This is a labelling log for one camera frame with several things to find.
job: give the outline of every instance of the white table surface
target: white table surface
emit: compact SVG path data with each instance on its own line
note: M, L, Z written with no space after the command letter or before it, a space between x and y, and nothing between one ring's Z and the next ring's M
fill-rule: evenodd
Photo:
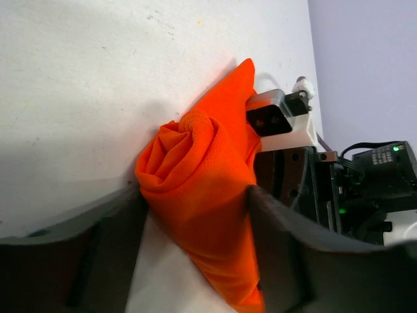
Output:
M0 236L125 186L157 128L247 57L259 92L317 86L307 0L3 0ZM127 312L234 311L148 222Z

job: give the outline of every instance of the black cable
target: black cable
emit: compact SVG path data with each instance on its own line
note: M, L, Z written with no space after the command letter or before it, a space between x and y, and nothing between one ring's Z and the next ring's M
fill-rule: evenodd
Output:
M340 157L343 158L343 156L346 154L346 152L349 152L350 150L353 149L376 149L379 147L384 147L385 145L391 145L393 143L397 143L396 142L360 142L360 143L356 143L348 148L346 148L345 150L342 151L342 153L340 154Z

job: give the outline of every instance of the tabletop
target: tabletop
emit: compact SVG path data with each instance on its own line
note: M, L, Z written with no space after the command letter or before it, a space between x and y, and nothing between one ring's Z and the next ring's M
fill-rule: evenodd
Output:
M0 236L130 184L158 127L245 58L258 92L317 86L307 0L4 0L0 43ZM139 311L232 312L151 220L127 308Z

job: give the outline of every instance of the gray wall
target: gray wall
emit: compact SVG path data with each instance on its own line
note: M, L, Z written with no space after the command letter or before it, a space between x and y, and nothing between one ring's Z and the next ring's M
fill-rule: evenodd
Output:
M417 1L309 0L325 141L417 152Z

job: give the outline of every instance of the orange fabric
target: orange fabric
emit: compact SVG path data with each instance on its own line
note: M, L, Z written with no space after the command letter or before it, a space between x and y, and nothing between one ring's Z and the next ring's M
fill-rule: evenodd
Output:
M160 128L136 164L165 230L240 313L262 313L244 191L261 144L246 122L255 69L247 59L180 120Z

